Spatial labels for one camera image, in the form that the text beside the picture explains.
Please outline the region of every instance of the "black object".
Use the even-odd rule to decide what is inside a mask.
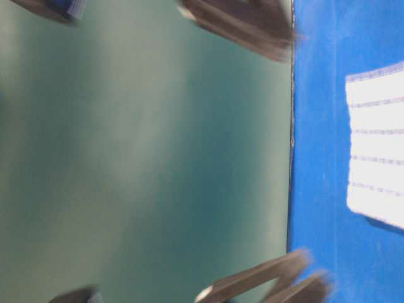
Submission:
[[[292,252],[214,282],[197,296],[195,303],[227,302],[274,278],[278,278],[278,281],[262,303],[322,303],[331,290],[325,273],[313,274],[293,285],[308,264],[306,251]]]
[[[11,0],[32,13],[74,25],[83,16],[86,0]]]
[[[295,34],[279,0],[179,0],[200,27],[275,61],[284,61]]]
[[[49,303],[101,303],[97,300],[97,289],[93,286],[58,295]]]

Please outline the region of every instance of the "white cloth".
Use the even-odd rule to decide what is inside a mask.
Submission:
[[[404,229],[404,62],[347,76],[348,207]]]

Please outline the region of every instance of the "blue surface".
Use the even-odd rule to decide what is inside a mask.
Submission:
[[[330,302],[403,302],[404,235],[346,204],[350,128],[345,77],[404,60],[402,1],[295,0],[307,40],[295,58],[289,249],[330,270]]]

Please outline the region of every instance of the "green surface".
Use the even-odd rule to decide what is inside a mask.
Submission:
[[[173,1],[89,1],[79,28],[1,1],[0,34],[0,302],[193,302],[285,252],[289,64]]]

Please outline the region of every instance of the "blue fabric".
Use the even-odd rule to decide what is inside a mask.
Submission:
[[[403,2],[295,0],[294,8],[307,40],[295,57],[288,247],[312,251],[311,271],[332,272],[330,302],[403,302],[403,232],[347,208],[345,100],[346,75],[404,61]]]

